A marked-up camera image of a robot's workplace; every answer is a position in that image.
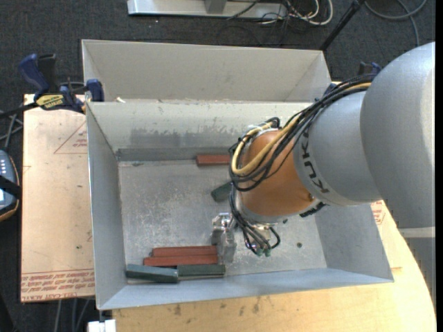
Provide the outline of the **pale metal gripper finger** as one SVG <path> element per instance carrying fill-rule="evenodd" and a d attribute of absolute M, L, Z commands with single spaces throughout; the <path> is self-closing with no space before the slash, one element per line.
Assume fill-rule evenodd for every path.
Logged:
<path fill-rule="evenodd" d="M 231 219 L 222 234 L 222 260 L 225 264 L 233 263 L 237 243 L 235 241 L 235 225 L 234 219 Z"/>
<path fill-rule="evenodd" d="M 225 232 L 225 214 L 219 213 L 212 219 L 212 232 L 210 235 L 210 242 L 213 246 L 221 243 L 222 235 Z"/>

